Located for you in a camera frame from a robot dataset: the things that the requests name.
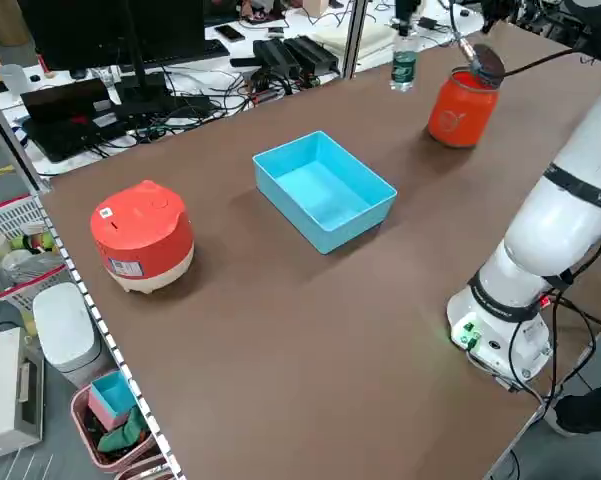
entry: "person's leg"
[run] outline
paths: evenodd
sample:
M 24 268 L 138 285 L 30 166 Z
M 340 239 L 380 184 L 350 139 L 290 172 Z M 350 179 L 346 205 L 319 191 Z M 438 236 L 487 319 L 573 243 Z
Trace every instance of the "person's leg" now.
M 554 406 L 556 423 L 570 433 L 601 432 L 601 387 L 581 397 L 568 395 Z

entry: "computer monitor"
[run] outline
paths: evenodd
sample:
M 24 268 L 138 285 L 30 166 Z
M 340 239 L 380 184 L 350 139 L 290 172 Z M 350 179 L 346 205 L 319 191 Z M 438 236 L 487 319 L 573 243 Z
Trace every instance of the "computer monitor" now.
M 36 48 L 51 70 L 130 64 L 125 13 L 116 0 L 18 0 Z M 133 0 L 144 62 L 204 51 L 200 0 Z
M 206 26 L 229 23 L 240 17 L 238 0 L 203 0 Z

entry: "orange jar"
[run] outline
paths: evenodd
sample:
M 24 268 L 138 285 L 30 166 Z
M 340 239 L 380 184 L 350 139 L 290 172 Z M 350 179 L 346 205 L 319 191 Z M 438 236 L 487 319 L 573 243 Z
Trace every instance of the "orange jar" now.
M 473 147 L 498 102 L 498 87 L 481 83 L 468 68 L 456 68 L 438 93 L 429 133 L 450 147 Z

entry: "white basket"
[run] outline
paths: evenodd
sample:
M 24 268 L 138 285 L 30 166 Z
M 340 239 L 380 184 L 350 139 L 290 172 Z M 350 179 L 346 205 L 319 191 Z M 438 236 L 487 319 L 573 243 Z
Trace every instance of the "white basket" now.
M 22 235 L 22 225 L 42 220 L 33 197 L 25 195 L 0 203 L 0 233 L 8 239 Z M 38 293 L 58 283 L 69 281 L 69 272 L 64 265 L 60 265 L 34 280 L 15 287 L 2 288 L 0 285 L 0 301 L 7 301 L 19 310 L 32 312 L 33 299 Z

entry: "green bottle label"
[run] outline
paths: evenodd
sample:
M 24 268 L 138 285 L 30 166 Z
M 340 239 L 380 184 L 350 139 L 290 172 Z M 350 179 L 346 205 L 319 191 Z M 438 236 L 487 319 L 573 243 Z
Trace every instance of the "green bottle label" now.
M 391 80 L 397 83 L 413 82 L 416 76 L 416 52 L 395 52 Z

